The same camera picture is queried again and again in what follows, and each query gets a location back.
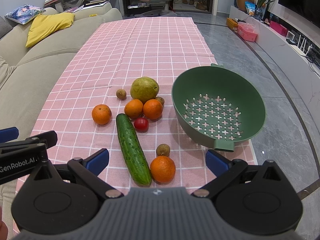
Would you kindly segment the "green cucumber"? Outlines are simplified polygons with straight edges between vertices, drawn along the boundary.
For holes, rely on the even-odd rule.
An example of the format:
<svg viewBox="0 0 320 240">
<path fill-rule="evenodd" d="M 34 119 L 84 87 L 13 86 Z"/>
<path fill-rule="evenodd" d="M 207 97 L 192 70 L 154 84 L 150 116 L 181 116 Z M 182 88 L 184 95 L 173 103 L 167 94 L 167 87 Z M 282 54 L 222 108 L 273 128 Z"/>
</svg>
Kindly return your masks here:
<svg viewBox="0 0 320 240">
<path fill-rule="evenodd" d="M 150 168 L 131 120 L 120 113 L 116 116 L 116 126 L 121 152 L 133 181 L 139 186 L 150 186 Z"/>
</svg>

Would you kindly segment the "orange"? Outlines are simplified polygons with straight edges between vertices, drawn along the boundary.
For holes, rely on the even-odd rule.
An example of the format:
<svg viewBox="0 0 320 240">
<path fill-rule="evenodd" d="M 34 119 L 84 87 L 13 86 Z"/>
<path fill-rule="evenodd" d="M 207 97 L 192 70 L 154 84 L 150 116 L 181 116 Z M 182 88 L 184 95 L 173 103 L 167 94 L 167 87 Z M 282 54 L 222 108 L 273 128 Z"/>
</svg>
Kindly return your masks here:
<svg viewBox="0 0 320 240">
<path fill-rule="evenodd" d="M 163 112 L 162 104 L 156 99 L 150 99 L 143 106 L 143 113 L 147 119 L 157 120 Z"/>
<path fill-rule="evenodd" d="M 98 125 L 106 125 L 112 118 L 110 108 L 105 104 L 96 105 L 92 110 L 92 119 Z"/>
<path fill-rule="evenodd" d="M 176 166 L 172 159 L 161 155 L 153 159 L 150 164 L 150 171 L 155 181 L 166 184 L 173 180 L 176 173 Z"/>
<path fill-rule="evenodd" d="M 124 113 L 130 119 L 136 119 L 143 113 L 143 103 L 138 99 L 133 99 L 128 102 L 124 108 Z"/>
</svg>

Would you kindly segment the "red cherry tomato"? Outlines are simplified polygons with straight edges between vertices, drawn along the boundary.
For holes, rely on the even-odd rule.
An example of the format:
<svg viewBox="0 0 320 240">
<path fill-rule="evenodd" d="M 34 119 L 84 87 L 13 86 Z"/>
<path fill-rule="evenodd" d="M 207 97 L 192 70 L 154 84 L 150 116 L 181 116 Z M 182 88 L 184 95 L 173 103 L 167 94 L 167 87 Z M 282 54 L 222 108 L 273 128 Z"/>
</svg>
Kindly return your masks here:
<svg viewBox="0 0 320 240">
<path fill-rule="evenodd" d="M 146 118 L 143 117 L 137 118 L 133 125 L 139 132 L 146 132 L 149 129 L 149 122 Z"/>
</svg>

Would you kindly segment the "green colander bowl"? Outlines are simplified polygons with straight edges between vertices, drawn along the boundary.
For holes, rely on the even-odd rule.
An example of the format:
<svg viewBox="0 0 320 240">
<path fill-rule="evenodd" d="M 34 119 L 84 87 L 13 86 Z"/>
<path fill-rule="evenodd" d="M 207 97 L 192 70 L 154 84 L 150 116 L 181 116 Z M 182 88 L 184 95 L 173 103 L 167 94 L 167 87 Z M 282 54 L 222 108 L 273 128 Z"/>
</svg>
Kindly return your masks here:
<svg viewBox="0 0 320 240">
<path fill-rule="evenodd" d="M 266 110 L 256 88 L 245 78 L 211 64 L 186 70 L 174 81 L 172 103 L 178 122 L 194 142 L 232 152 L 256 136 Z"/>
</svg>

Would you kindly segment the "large green pear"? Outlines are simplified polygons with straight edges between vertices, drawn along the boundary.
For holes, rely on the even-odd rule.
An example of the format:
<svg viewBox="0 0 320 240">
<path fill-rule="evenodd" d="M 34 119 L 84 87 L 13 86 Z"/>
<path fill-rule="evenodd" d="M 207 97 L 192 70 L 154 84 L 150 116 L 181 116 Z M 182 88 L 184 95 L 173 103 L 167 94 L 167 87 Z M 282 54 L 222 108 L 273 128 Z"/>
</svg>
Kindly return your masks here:
<svg viewBox="0 0 320 240">
<path fill-rule="evenodd" d="M 158 93 L 158 83 L 154 79 L 146 76 L 135 79 L 130 88 L 131 97 L 140 100 L 142 103 L 154 99 Z"/>
</svg>

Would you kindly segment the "pink checkered tablecloth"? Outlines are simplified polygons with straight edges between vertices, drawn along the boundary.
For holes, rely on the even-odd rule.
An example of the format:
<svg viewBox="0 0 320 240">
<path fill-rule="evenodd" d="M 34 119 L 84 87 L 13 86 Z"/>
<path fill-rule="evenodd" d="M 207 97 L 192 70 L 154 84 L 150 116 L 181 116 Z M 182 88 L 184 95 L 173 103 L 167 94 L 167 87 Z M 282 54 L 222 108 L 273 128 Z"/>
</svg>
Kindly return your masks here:
<svg viewBox="0 0 320 240">
<path fill-rule="evenodd" d="M 188 192 L 213 180 L 206 167 L 206 148 L 192 141 L 176 118 L 171 88 L 182 72 L 215 62 L 214 55 L 191 18 L 135 18 L 101 25 L 82 46 L 49 94 L 33 127 L 33 134 L 49 130 L 57 133 L 57 144 L 48 150 L 54 164 L 72 158 L 87 158 L 101 148 L 110 162 L 100 178 L 122 193 L 134 187 L 117 136 L 115 120 L 97 125 L 91 116 L 99 104 L 110 107 L 112 116 L 123 113 L 131 100 L 119 100 L 118 89 L 130 90 L 135 79 L 147 76 L 159 84 L 165 101 L 159 120 L 138 133 L 148 162 L 156 157 L 160 144 L 169 145 L 176 165 L 171 187 Z"/>
</svg>

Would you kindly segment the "yellow cushion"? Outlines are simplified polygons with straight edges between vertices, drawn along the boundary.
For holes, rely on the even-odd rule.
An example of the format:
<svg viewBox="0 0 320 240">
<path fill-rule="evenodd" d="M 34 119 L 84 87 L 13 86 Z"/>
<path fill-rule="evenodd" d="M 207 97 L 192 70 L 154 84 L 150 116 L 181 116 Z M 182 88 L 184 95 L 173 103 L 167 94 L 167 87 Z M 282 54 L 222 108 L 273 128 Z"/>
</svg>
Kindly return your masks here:
<svg viewBox="0 0 320 240">
<path fill-rule="evenodd" d="M 30 26 L 26 48 L 30 48 L 52 33 L 69 28 L 74 22 L 75 15 L 71 12 L 63 12 L 54 15 L 37 15 Z"/>
</svg>

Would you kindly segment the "blue patterned cushion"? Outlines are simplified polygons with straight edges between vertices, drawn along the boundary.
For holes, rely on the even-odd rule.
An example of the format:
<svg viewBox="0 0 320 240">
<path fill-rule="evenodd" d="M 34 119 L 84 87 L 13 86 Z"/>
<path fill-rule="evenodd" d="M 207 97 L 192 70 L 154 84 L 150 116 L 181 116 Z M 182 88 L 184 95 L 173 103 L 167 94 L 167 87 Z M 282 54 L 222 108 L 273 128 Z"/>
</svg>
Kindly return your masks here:
<svg viewBox="0 0 320 240">
<path fill-rule="evenodd" d="M 7 13 L 4 17 L 18 24 L 25 25 L 33 20 L 37 15 L 44 12 L 45 10 L 41 7 L 26 4 Z"/>
</svg>

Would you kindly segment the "white tv console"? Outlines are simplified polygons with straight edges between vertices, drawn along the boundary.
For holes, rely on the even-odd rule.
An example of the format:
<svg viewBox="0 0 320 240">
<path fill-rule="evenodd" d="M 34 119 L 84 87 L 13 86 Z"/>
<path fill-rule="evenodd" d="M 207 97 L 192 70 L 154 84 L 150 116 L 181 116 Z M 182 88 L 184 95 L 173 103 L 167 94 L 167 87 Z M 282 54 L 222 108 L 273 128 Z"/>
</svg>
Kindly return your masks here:
<svg viewBox="0 0 320 240">
<path fill-rule="evenodd" d="M 255 26 L 258 33 L 256 43 L 271 57 L 296 88 L 309 111 L 319 115 L 319 76 L 316 66 L 302 57 L 284 36 L 264 25 L 238 8 L 230 7 L 230 17 L 240 18 Z"/>
</svg>

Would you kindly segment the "pink storage box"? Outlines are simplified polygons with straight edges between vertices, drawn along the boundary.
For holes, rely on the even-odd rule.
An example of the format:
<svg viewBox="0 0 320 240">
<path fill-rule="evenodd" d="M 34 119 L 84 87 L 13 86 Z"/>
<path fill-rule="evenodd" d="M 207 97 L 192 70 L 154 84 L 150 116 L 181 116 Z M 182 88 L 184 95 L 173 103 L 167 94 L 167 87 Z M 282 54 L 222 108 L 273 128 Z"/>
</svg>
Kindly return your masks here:
<svg viewBox="0 0 320 240">
<path fill-rule="evenodd" d="M 244 22 L 238 23 L 237 33 L 241 38 L 249 42 L 255 42 L 258 35 L 254 25 Z"/>
</svg>

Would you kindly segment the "white wifi router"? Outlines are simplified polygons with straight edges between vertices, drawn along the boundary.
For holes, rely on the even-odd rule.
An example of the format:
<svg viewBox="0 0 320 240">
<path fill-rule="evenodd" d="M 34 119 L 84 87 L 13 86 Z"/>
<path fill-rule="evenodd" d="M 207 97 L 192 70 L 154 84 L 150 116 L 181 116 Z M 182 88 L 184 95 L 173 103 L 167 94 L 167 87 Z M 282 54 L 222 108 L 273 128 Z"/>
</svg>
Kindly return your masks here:
<svg viewBox="0 0 320 240">
<path fill-rule="evenodd" d="M 287 32 L 286 42 L 293 46 L 300 55 L 306 56 L 312 50 L 312 44 L 307 43 L 307 39 L 301 34 L 294 34 L 291 31 Z"/>
</svg>

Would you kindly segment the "yellow box on floor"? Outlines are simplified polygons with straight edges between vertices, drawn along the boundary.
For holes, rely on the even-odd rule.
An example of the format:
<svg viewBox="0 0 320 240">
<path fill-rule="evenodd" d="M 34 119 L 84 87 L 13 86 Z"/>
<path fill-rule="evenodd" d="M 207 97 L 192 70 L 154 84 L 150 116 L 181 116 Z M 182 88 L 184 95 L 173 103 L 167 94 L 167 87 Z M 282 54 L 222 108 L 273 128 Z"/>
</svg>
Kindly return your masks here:
<svg viewBox="0 0 320 240">
<path fill-rule="evenodd" d="M 232 31 L 237 32 L 237 29 L 238 29 L 238 22 L 237 21 L 235 21 L 232 18 L 227 18 L 226 24 L 227 24 L 227 27 L 229 29 L 231 29 Z"/>
</svg>

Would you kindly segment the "magenta box on console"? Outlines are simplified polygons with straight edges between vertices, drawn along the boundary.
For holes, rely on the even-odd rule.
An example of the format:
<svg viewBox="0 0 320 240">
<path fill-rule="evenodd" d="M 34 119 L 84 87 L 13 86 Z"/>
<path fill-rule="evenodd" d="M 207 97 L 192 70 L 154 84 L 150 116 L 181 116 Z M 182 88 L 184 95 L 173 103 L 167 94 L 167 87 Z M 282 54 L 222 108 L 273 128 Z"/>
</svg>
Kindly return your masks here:
<svg viewBox="0 0 320 240">
<path fill-rule="evenodd" d="M 271 21 L 270 22 L 270 27 L 275 30 L 278 34 L 282 35 L 282 36 L 286 36 L 288 29 L 285 28 L 283 25 L 281 25 L 280 23 Z"/>
</svg>

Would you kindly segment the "blue snack bag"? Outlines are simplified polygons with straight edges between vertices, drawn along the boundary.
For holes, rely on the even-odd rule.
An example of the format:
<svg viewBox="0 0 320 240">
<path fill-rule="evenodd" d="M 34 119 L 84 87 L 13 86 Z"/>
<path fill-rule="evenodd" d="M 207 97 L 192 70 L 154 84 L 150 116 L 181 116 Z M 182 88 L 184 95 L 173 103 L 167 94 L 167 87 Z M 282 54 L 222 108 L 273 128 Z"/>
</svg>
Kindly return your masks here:
<svg viewBox="0 0 320 240">
<path fill-rule="evenodd" d="M 247 11 L 247 14 L 249 16 L 254 16 L 255 14 L 255 4 L 250 1 L 245 1 L 245 8 Z"/>
</svg>

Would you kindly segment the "green potted plant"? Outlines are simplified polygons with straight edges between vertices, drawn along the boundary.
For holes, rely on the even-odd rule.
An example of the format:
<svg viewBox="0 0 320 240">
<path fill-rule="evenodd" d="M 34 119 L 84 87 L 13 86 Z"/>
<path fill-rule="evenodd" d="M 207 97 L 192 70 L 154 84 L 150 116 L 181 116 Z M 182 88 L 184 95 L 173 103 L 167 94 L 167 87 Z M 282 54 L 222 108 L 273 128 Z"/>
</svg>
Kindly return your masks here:
<svg viewBox="0 0 320 240">
<path fill-rule="evenodd" d="M 263 19 L 263 7 L 268 7 L 269 4 L 273 3 L 274 0 L 256 0 L 255 2 L 255 12 L 254 12 L 254 18 L 256 20 L 262 20 Z"/>
</svg>

